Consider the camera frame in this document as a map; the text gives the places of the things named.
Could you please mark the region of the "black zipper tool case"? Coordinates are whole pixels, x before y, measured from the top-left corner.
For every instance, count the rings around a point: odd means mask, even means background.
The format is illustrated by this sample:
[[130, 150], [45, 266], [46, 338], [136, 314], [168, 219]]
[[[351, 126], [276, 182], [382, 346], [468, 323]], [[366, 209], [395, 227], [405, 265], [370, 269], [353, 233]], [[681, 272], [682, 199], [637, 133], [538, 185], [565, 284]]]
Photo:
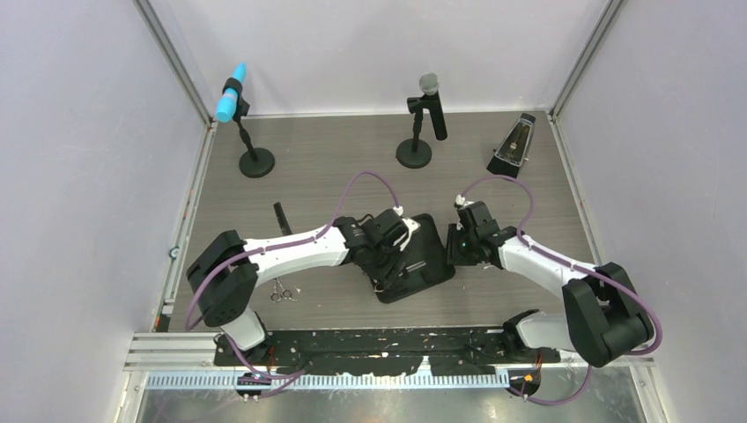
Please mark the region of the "black zipper tool case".
[[428, 213], [421, 213], [412, 218], [420, 224], [420, 229], [413, 235], [413, 240], [405, 250], [409, 254], [405, 267], [420, 261], [425, 261], [426, 266], [412, 272], [408, 278], [397, 277], [392, 282], [378, 282], [387, 287], [383, 293], [375, 294], [384, 304], [447, 282], [455, 275], [455, 267], [447, 263], [447, 251], [433, 217]]

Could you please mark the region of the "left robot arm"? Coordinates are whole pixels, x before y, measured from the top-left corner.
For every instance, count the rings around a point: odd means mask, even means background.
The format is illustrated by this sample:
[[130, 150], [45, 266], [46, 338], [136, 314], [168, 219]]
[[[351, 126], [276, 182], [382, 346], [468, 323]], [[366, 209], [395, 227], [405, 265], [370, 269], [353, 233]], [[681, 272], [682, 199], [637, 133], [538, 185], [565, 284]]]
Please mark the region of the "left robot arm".
[[406, 251], [419, 223], [396, 208], [357, 220], [337, 217], [305, 233], [273, 239], [242, 239], [234, 230], [221, 233], [189, 266], [193, 290], [189, 313], [221, 329], [250, 365], [263, 363], [270, 341], [258, 314], [249, 307], [253, 291], [276, 278], [319, 267], [352, 263], [373, 282], [395, 280], [406, 266]]

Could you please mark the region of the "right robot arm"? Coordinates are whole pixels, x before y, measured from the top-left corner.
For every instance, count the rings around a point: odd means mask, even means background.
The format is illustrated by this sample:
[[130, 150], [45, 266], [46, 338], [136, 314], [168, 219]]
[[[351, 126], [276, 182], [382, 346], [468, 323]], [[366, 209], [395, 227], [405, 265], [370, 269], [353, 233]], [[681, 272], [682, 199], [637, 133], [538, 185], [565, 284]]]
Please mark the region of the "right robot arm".
[[616, 263], [579, 263], [534, 242], [514, 226], [500, 227], [481, 201], [455, 200], [458, 221], [447, 231], [447, 260], [454, 266], [489, 264], [518, 274], [562, 300], [560, 314], [531, 309], [505, 321], [503, 350], [525, 361], [548, 348], [578, 353], [604, 367], [655, 336], [627, 272]]

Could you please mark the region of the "silver cutting scissors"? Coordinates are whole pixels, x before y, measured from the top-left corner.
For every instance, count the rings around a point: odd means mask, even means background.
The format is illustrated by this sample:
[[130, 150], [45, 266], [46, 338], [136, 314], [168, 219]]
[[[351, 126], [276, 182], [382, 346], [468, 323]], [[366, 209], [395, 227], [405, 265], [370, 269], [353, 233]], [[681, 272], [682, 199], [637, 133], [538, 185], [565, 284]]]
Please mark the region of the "silver cutting scissors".
[[270, 300], [273, 303], [279, 303], [282, 301], [295, 302], [296, 299], [293, 297], [292, 292], [285, 288], [279, 278], [273, 280], [273, 292], [270, 295]]

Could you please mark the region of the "silver thinning scissors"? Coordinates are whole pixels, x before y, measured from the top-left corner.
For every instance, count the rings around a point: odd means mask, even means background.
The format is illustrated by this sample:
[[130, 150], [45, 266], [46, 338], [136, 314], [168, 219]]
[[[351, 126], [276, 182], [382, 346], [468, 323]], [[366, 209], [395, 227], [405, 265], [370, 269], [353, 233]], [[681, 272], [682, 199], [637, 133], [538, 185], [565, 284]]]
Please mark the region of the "silver thinning scissors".
[[[403, 268], [403, 269], [402, 269], [402, 270], [400, 271], [400, 273], [399, 273], [399, 274], [397, 275], [397, 277], [399, 277], [399, 278], [408, 278], [408, 277], [409, 277], [409, 275], [410, 275], [410, 274], [411, 274], [412, 272], [414, 272], [414, 271], [416, 271], [416, 270], [419, 270], [419, 269], [421, 269], [421, 268], [423, 268], [423, 267], [425, 267], [425, 266], [426, 266], [426, 262], [425, 262], [425, 261], [420, 261], [420, 262], [417, 262], [417, 263], [415, 263], [415, 264], [412, 264], [412, 265], [410, 265], [410, 266], [407, 266], [407, 267]], [[374, 292], [374, 293], [383, 293], [383, 292], [384, 292], [384, 291], [385, 291], [386, 289], [387, 289], [387, 287], [386, 287], [386, 286], [382, 286], [382, 285], [381, 285], [380, 283], [378, 283], [378, 282], [376, 282], [376, 283], [375, 283], [375, 284], [373, 285], [373, 292]]]

